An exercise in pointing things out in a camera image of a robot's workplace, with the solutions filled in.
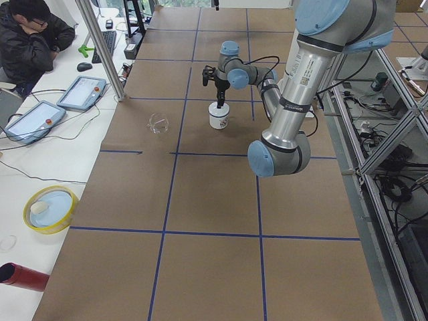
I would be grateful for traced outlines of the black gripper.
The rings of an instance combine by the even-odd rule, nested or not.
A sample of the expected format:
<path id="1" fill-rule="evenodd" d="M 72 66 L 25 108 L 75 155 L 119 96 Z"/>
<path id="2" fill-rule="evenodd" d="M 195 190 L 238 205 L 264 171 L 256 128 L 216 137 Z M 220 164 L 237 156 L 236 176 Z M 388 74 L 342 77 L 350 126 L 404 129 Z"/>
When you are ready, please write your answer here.
<path id="1" fill-rule="evenodd" d="M 224 105 L 224 96 L 226 91 L 229 89 L 229 81 L 223 80 L 219 76 L 214 75 L 215 87 L 217 89 L 217 107 L 221 108 Z"/>

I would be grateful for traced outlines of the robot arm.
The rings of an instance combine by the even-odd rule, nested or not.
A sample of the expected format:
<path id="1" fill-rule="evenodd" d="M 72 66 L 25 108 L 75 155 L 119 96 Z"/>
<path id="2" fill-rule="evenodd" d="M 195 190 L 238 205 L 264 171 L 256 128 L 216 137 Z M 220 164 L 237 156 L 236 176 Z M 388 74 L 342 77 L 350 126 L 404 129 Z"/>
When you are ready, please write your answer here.
<path id="1" fill-rule="evenodd" d="M 254 85 L 270 120 L 247 151 L 257 176 L 291 175 L 306 168 L 310 144 L 301 125 L 333 57 L 388 45 L 395 12 L 395 1 L 298 1 L 294 6 L 298 51 L 280 86 L 268 68 L 243 63 L 236 42 L 221 44 L 214 73 L 218 101 L 223 101 L 228 86 Z"/>

